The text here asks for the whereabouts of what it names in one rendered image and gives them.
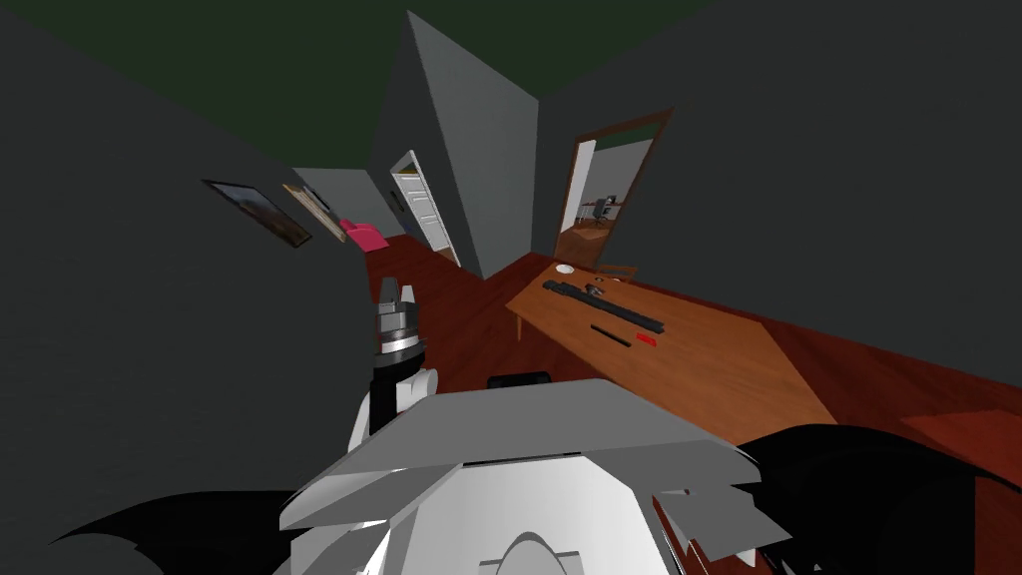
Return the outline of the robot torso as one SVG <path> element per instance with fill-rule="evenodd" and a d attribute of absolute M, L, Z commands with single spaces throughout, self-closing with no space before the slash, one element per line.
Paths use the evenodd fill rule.
<path fill-rule="evenodd" d="M 605 379 L 436 393 L 397 385 L 379 430 L 281 513 L 274 575 L 685 575 L 788 538 L 745 487 L 750 457 Z"/>

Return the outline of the white panelled door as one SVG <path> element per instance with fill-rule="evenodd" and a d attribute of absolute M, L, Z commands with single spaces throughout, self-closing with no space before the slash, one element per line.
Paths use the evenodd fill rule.
<path fill-rule="evenodd" d="M 422 173 L 417 156 L 410 150 L 391 169 L 396 187 L 414 218 L 426 244 L 461 268 L 461 261 L 446 230 L 436 202 Z"/>

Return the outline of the dark framed landscape picture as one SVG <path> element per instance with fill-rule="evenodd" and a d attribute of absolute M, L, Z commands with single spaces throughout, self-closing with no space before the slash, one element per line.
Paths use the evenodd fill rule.
<path fill-rule="evenodd" d="M 281 210 L 262 192 L 251 186 L 240 186 L 203 180 L 212 190 L 225 200 L 256 220 L 263 228 L 292 248 L 299 248 L 311 235 L 290 215 Z"/>

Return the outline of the long black keyboard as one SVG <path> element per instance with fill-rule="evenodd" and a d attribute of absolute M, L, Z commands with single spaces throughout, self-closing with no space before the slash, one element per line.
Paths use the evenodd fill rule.
<path fill-rule="evenodd" d="M 588 292 L 580 290 L 580 288 L 574 287 L 570 284 L 545 281 L 542 283 L 542 288 L 572 299 L 576 299 L 587 305 L 596 307 L 600 312 L 605 312 L 615 317 L 619 317 L 653 333 L 661 334 L 665 332 L 665 326 L 661 321 L 657 321 L 638 312 L 630 310 L 628 307 L 623 307 L 598 296 L 589 294 Z"/>

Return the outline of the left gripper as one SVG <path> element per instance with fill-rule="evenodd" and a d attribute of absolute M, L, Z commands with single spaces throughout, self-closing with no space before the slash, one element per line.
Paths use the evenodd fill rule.
<path fill-rule="evenodd" d="M 401 287 L 394 277 L 381 280 L 377 333 L 381 342 L 418 337 L 419 305 L 412 285 Z"/>

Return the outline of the brown wooden table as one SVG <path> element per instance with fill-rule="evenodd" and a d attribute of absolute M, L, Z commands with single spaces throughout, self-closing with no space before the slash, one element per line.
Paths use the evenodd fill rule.
<path fill-rule="evenodd" d="M 545 281 L 602 288 L 604 299 L 661 321 L 656 334 L 576 299 L 542 288 Z M 834 418 L 757 321 L 633 284 L 547 267 L 507 307 L 519 325 L 561 344 L 605 378 L 732 444 Z M 596 333 L 625 338 L 625 347 Z M 641 332 L 655 347 L 636 339 Z"/>

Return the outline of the gold framed picture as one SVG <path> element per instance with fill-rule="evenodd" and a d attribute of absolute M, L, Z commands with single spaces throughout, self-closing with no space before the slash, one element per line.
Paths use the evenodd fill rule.
<path fill-rule="evenodd" d="M 283 186 L 301 205 L 319 222 L 323 224 L 340 242 L 347 241 L 347 234 L 337 222 L 328 213 L 325 204 L 318 200 L 318 197 L 306 187 Z"/>

